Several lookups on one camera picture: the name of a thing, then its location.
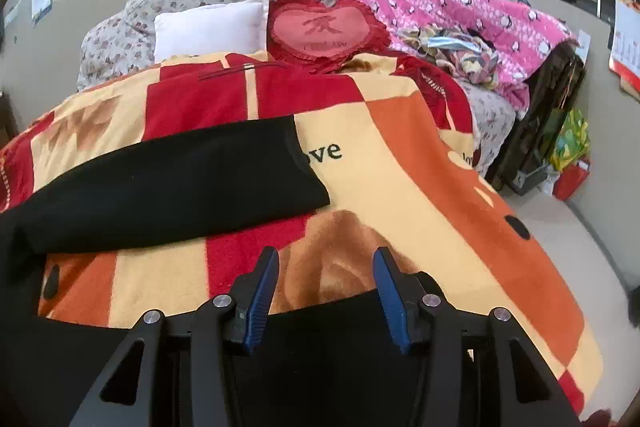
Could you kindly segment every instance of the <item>screw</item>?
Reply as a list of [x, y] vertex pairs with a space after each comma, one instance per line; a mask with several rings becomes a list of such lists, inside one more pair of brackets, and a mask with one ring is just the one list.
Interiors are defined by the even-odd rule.
[[226, 293], [213, 297], [213, 305], [216, 308], [226, 308], [229, 304], [231, 304], [231, 296]]
[[427, 293], [427, 295], [422, 297], [422, 304], [429, 308], [435, 308], [436, 306], [439, 306], [441, 302], [442, 299], [433, 293]]
[[496, 308], [494, 315], [499, 321], [508, 321], [511, 318], [511, 312], [507, 308]]
[[147, 324], [154, 324], [160, 320], [160, 312], [158, 310], [151, 310], [145, 313], [143, 320]]

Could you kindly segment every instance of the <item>white pillow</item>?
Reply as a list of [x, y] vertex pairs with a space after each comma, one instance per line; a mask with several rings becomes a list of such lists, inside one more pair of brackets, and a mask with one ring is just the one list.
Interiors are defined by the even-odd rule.
[[269, 0], [211, 4], [156, 16], [156, 63], [174, 55], [267, 49]]

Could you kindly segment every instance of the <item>red heart-shaped pillow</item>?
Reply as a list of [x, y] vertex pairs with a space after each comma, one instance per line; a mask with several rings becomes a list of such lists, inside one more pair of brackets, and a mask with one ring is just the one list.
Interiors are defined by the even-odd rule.
[[268, 46], [274, 58], [314, 73], [337, 71], [355, 54], [380, 52], [391, 42], [366, 4], [338, 0], [277, 0], [269, 8]]

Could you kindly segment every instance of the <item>black heart-shaped spot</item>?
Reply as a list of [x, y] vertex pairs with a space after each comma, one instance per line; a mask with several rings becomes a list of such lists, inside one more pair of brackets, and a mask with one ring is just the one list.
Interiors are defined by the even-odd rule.
[[49, 273], [49, 277], [47, 277], [47, 282], [44, 285], [44, 290], [42, 292], [42, 296], [47, 299], [47, 301], [51, 300], [58, 293], [58, 286], [60, 285], [60, 266], [54, 264], [51, 268], [51, 272]]
[[524, 223], [516, 216], [504, 216], [504, 220], [509, 223], [510, 227], [523, 239], [531, 239], [531, 234]]

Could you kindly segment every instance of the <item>white tile floor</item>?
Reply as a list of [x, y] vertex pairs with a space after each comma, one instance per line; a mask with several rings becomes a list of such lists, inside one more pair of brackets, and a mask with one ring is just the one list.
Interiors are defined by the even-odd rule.
[[564, 203], [537, 189], [522, 197], [508, 189], [501, 195], [564, 277], [600, 346], [604, 372], [585, 405], [584, 417], [597, 409], [611, 409], [613, 418], [619, 419], [640, 388], [640, 331], [628, 321], [622, 284]]

